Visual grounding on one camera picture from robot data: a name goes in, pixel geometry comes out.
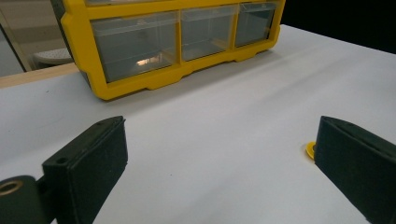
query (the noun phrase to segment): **white table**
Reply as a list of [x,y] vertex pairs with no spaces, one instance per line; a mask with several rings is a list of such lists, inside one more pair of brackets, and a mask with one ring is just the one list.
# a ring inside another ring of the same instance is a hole
[[111,102],[80,73],[0,90],[0,179],[123,115],[129,164],[95,223],[367,223],[307,158],[320,116],[396,143],[396,55],[282,25],[276,46]]

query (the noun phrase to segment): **yellow storage organizer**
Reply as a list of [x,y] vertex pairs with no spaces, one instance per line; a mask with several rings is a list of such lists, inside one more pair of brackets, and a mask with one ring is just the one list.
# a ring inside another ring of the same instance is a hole
[[277,41],[285,0],[64,0],[77,67],[105,100],[154,90]]

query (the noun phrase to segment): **screw hole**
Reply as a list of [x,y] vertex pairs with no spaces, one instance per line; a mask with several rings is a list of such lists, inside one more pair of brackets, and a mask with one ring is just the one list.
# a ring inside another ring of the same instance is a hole
[[20,187],[22,187],[23,182],[20,180],[12,180],[0,186],[0,196],[10,194]]
[[65,162],[67,162],[67,158],[60,158],[60,159],[58,159],[58,160],[56,161],[56,163],[58,163],[58,164],[63,164],[63,163],[65,163]]

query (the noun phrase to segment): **wooden edge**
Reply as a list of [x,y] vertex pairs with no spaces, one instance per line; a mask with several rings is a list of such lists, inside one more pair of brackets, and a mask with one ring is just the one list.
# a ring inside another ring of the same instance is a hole
[[53,66],[31,72],[0,77],[0,89],[79,72],[74,63]]

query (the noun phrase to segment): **yellow plastic frame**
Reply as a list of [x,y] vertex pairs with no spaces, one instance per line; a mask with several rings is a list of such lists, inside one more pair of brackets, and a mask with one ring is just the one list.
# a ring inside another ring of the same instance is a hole
[[185,62],[181,59],[181,27],[177,22],[177,59],[176,63],[157,70],[127,77],[118,81],[106,83],[99,53],[96,47],[92,20],[115,17],[139,16],[163,11],[180,11],[193,7],[217,7],[240,3],[275,2],[265,0],[168,0],[159,2],[140,2],[118,5],[86,5],[84,0],[64,0],[65,14],[61,23],[72,51],[76,66],[87,74],[93,93],[104,100],[109,100],[124,94],[143,89],[155,90],[160,87],[180,81],[193,71],[203,69],[214,64],[244,61],[254,57],[258,52],[273,47],[280,31],[280,20],[285,0],[276,0],[278,3],[269,37],[266,40],[235,47],[236,24],[238,13],[233,16],[233,28],[230,47],[220,53],[205,56]]

